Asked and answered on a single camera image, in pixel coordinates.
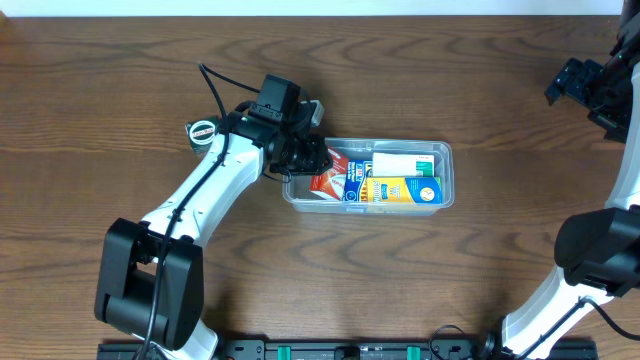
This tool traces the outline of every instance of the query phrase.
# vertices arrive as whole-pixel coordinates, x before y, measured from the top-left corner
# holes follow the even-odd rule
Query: green tape
[[[291,348],[288,346],[279,346],[278,360],[291,360]]]
[[[420,348],[417,346],[407,346],[407,360],[420,360]]]

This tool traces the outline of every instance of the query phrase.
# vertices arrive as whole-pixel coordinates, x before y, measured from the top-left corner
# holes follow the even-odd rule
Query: red box
[[[332,148],[329,148],[329,154],[333,158],[333,167],[322,175],[313,176],[309,190],[324,199],[340,201],[347,181],[349,159]]]

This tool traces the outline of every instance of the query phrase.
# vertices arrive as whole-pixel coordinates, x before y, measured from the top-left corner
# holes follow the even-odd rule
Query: clear plastic container
[[[331,201],[309,191],[311,176],[294,176],[283,185],[282,194],[297,211],[335,214],[388,214],[430,216],[453,204],[453,155],[442,141],[327,138],[327,146],[351,160],[371,160],[374,152],[434,156],[435,176],[442,184],[442,204],[367,203]]]

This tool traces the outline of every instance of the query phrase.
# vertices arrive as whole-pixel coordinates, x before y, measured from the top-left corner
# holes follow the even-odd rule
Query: wood grain surface
[[[455,204],[430,218],[297,213],[261,179],[206,249],[204,320],[271,338],[482,333],[553,266],[568,216],[602,208],[622,146],[548,107],[569,57],[606,61],[615,17],[11,19],[0,32],[0,357],[95,357],[131,339],[93,316],[107,228],[196,166],[184,123],[216,114],[196,68],[309,89],[339,137],[442,140]],[[227,107],[251,93],[219,84]],[[640,331],[640,295],[606,306]],[[596,315],[603,359],[640,346]]]

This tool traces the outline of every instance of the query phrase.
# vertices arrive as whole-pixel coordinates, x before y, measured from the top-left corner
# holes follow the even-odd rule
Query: white wall
[[[623,0],[0,0],[7,16],[620,15]]]

